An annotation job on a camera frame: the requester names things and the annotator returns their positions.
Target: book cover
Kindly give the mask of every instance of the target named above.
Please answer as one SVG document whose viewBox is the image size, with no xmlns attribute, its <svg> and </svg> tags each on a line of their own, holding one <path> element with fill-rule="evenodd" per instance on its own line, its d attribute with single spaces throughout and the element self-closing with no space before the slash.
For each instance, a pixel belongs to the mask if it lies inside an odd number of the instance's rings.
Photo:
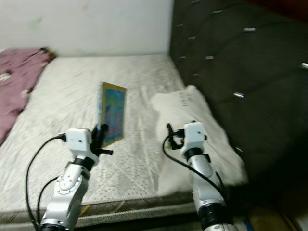
<svg viewBox="0 0 308 231">
<path fill-rule="evenodd" d="M 109 127 L 102 146 L 105 147 L 124 137 L 124 109 L 126 88 L 102 82 L 99 90 L 98 128 Z"/>
</svg>

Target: mattress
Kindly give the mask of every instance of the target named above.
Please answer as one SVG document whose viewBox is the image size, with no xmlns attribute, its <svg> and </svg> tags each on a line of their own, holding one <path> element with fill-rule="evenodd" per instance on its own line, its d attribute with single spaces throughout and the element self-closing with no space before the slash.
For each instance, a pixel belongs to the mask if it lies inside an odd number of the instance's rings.
<svg viewBox="0 0 308 231">
<path fill-rule="evenodd" d="M 26 214 L 26 167 L 35 151 L 50 137 L 69 128 L 92 128 L 97 121 L 100 81 L 128 89 L 124 139 L 108 146 L 113 156 L 100 156 L 91 171 L 83 204 L 91 207 L 78 226 L 192 212 L 191 195 L 157 197 L 161 169 L 156 140 L 157 115 L 150 106 L 156 93 L 184 88 L 165 55 L 56 58 L 41 75 L 26 109 L 0 147 L 0 225 L 2 230 L 31 227 Z M 73 159 L 65 143 L 53 141 L 39 153 L 30 171 L 30 205 L 39 191 Z M 46 188 L 41 208 L 52 195 Z"/>
</svg>

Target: mattress pattern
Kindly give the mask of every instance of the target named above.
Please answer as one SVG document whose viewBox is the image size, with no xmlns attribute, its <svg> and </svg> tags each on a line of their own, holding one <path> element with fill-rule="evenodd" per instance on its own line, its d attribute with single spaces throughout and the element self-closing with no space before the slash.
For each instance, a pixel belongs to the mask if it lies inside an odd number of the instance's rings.
<svg viewBox="0 0 308 231">
<path fill-rule="evenodd" d="M 26 167 L 41 144 L 69 128 L 93 127 L 100 81 L 128 89 L 125 137 L 108 147 L 114 150 L 113 156 L 100 156 L 83 204 L 156 196 L 162 158 L 149 101 L 156 93 L 183 89 L 172 62 L 165 55 L 57 58 L 43 72 L 28 106 L 0 147 L 0 213 L 25 211 Z M 65 143 L 58 141 L 40 152 L 30 171 L 32 208 L 43 185 L 72 159 Z M 52 186 L 46 188 L 42 208 L 52 191 Z"/>
</svg>

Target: white pillow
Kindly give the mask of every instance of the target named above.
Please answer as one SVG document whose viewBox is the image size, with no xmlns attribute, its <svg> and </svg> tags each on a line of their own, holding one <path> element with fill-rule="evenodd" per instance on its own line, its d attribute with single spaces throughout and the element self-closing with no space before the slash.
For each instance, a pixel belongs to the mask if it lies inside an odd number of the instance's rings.
<svg viewBox="0 0 308 231">
<path fill-rule="evenodd" d="M 213 118 L 211 111 L 195 86 L 169 94 L 156 94 L 151 104 L 159 112 L 156 126 L 157 139 L 162 143 L 168 135 L 166 124 L 173 129 L 183 128 L 185 123 L 192 120 L 204 124 L 208 139 L 204 143 L 205 152 L 210 155 L 211 165 L 221 176 L 225 185 L 239 185 L 247 182 L 244 163 L 229 146 L 224 130 Z M 180 156 L 179 150 L 167 149 L 174 158 L 186 162 Z M 175 192 L 191 191 L 189 171 L 168 159 L 164 155 L 162 171 L 159 176 L 158 194 L 169 195 Z"/>
</svg>

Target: white wall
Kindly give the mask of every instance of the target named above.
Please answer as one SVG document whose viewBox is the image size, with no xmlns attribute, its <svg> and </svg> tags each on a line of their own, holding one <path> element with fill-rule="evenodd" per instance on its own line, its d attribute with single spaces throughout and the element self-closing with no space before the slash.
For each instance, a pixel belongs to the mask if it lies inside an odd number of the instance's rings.
<svg viewBox="0 0 308 231">
<path fill-rule="evenodd" d="M 167 53 L 173 0 L 0 0 L 0 47 L 60 55 Z"/>
</svg>

